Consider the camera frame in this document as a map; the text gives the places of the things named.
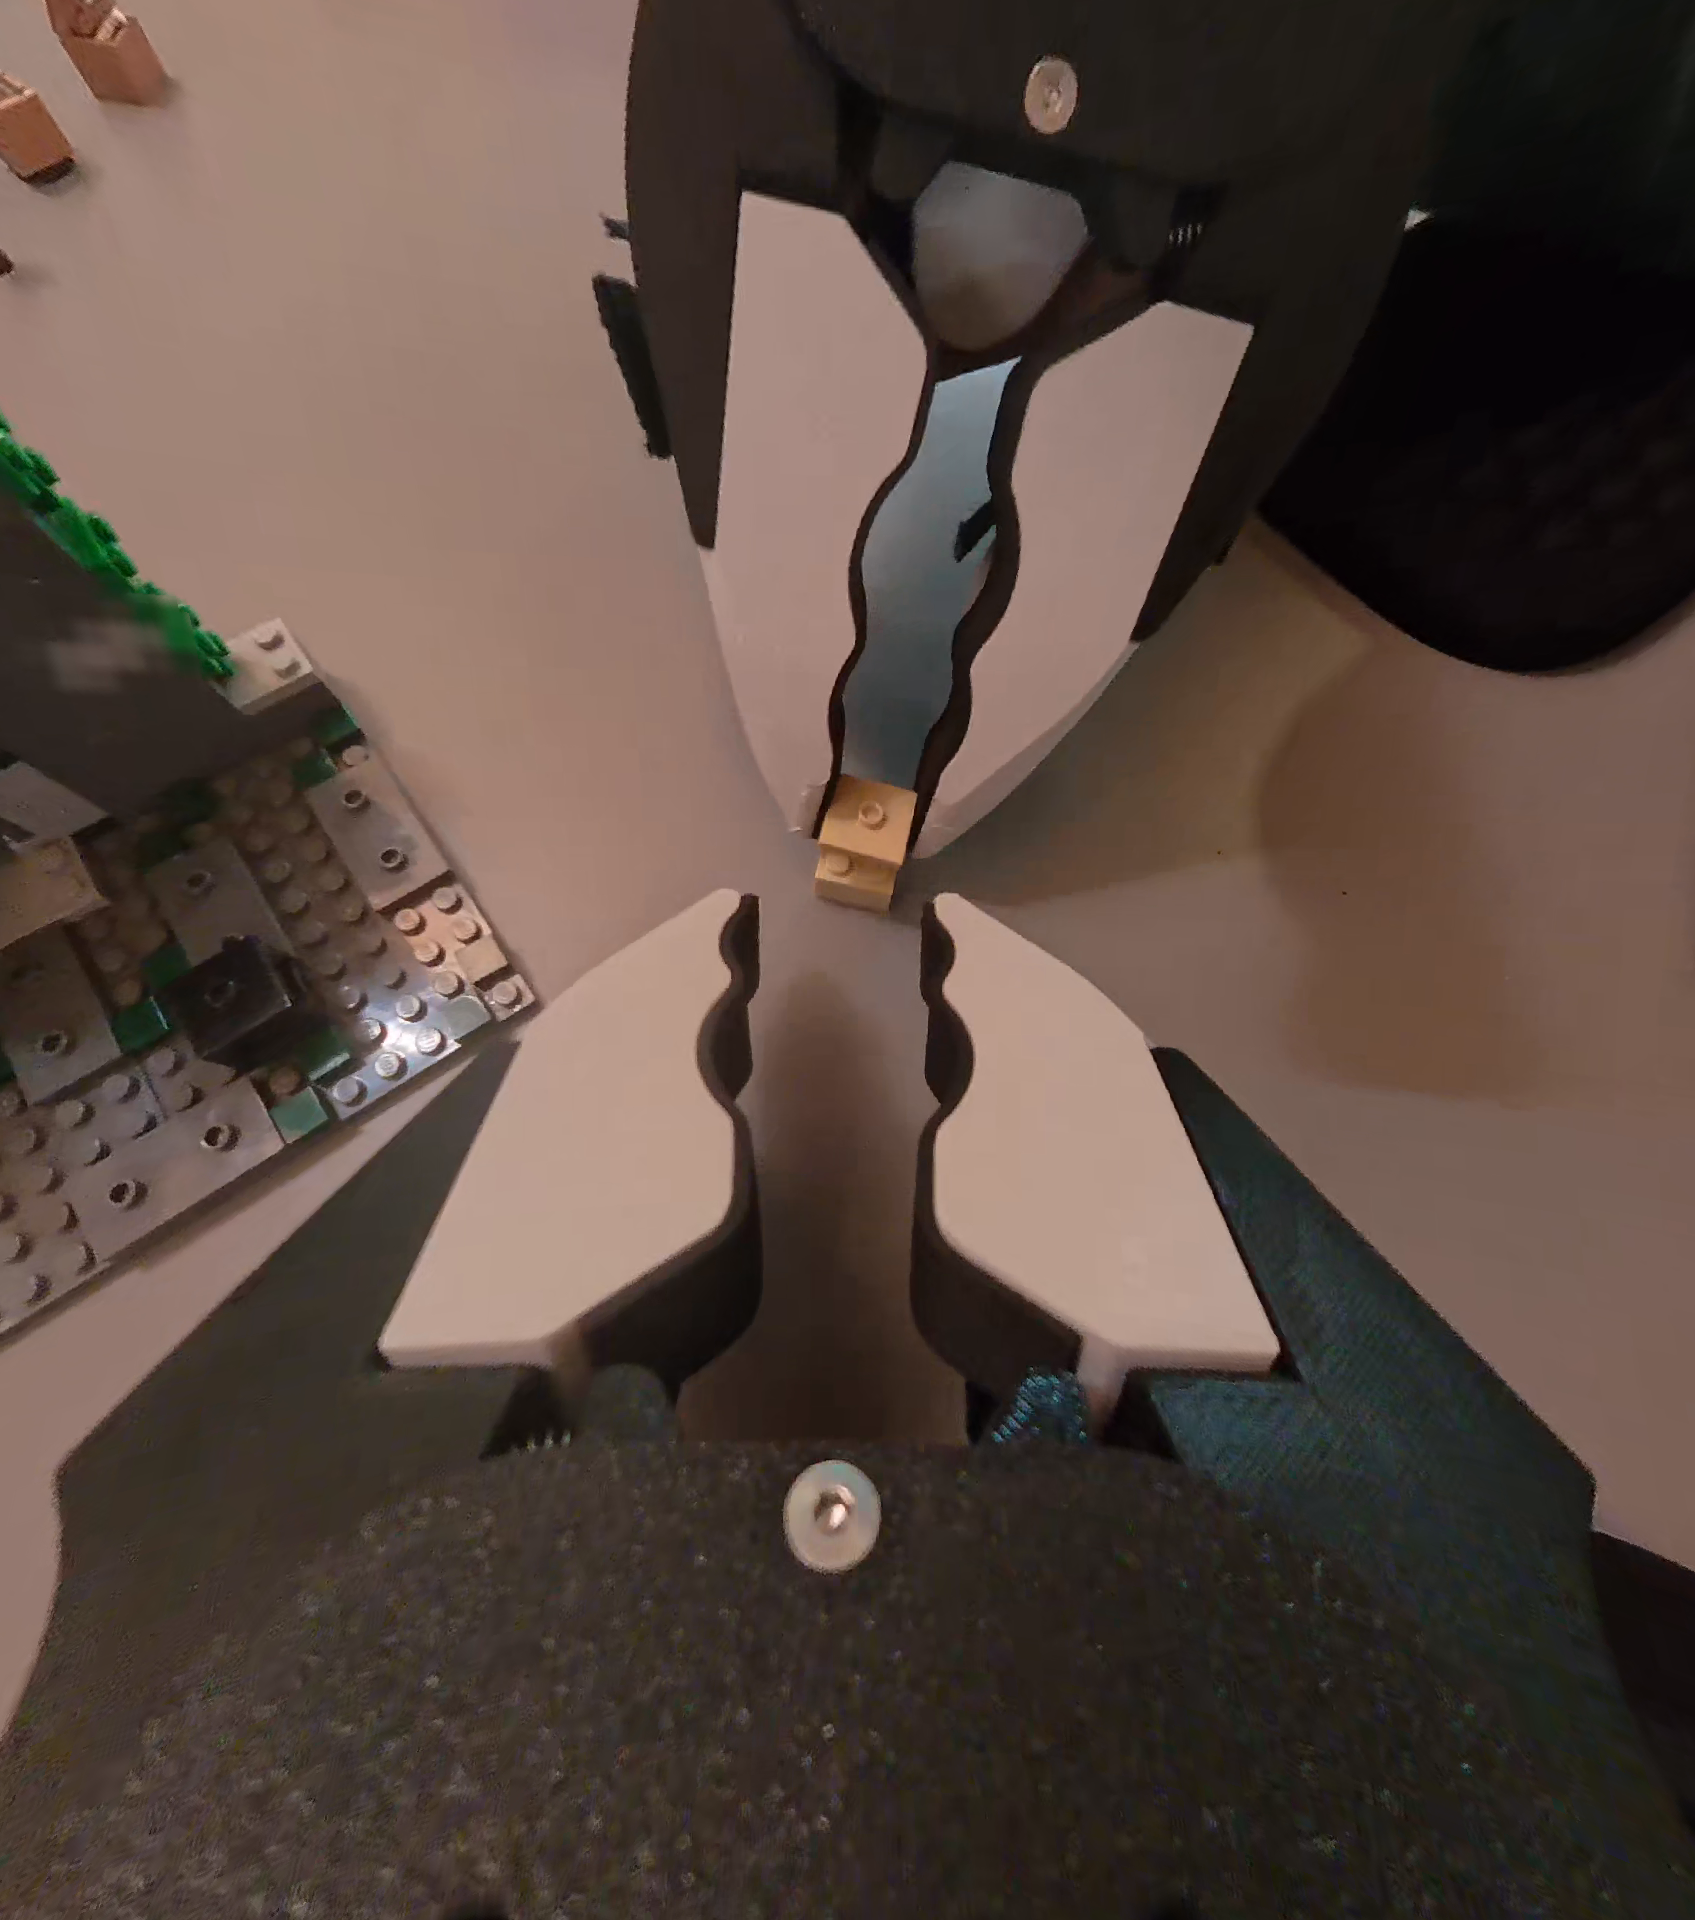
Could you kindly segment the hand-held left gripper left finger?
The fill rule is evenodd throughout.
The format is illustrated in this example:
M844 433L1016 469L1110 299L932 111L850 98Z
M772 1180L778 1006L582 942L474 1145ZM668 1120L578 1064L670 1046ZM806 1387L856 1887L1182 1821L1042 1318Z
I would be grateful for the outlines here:
M764 1294L752 1068L762 904L716 888L516 1046L380 1332L396 1373L636 1366L680 1389Z

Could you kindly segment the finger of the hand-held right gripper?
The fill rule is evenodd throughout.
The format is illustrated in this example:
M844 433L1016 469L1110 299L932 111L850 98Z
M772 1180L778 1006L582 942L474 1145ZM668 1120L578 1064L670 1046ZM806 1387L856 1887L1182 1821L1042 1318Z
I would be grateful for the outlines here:
M862 535L910 463L928 346L844 217L746 192L726 373L702 569L746 742L786 828L810 835L862 643Z
M1254 329L1162 301L1042 373L1008 469L1004 615L970 668L964 738L916 841L930 858L1000 806L1124 668Z

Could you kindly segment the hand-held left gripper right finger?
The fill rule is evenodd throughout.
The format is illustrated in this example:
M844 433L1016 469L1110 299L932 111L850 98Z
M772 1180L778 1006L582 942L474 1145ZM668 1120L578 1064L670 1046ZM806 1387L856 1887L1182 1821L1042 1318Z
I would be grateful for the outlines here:
M910 1300L966 1378L1266 1378L1282 1342L1142 1029L960 894L922 915Z

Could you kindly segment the small tan toy brick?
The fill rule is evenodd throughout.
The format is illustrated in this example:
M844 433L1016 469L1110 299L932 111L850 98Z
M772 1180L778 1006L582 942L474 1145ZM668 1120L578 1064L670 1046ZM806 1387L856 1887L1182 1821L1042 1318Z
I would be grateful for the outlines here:
M912 846L918 794L844 775L816 828L812 888L820 900L886 915Z

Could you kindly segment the grey toy brick castle model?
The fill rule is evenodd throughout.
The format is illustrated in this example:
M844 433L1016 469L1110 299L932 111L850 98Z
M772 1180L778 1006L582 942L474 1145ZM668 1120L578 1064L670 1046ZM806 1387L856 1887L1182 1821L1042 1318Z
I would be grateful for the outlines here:
M0 1344L534 1001L286 623L210 630L0 412Z

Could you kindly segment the black office chair seat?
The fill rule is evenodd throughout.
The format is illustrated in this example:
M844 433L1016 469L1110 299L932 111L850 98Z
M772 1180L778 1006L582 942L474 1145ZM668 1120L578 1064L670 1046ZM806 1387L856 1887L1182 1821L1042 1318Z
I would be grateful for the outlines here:
M1695 594L1695 280L1424 218L1258 515L1450 660L1632 646Z

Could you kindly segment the tall brown toy brick piece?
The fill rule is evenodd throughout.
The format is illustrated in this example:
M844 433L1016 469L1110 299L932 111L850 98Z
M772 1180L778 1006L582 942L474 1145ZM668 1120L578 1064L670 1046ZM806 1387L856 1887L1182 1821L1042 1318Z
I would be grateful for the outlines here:
M144 25L118 2L47 2L51 31L92 98L110 106L160 109L170 75Z

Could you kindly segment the short brown toy brick piece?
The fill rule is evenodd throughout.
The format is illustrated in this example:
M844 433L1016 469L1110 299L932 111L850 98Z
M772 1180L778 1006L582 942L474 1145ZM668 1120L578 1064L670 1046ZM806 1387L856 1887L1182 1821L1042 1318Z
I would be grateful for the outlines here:
M43 94L0 71L0 165L31 187L66 181L76 151Z

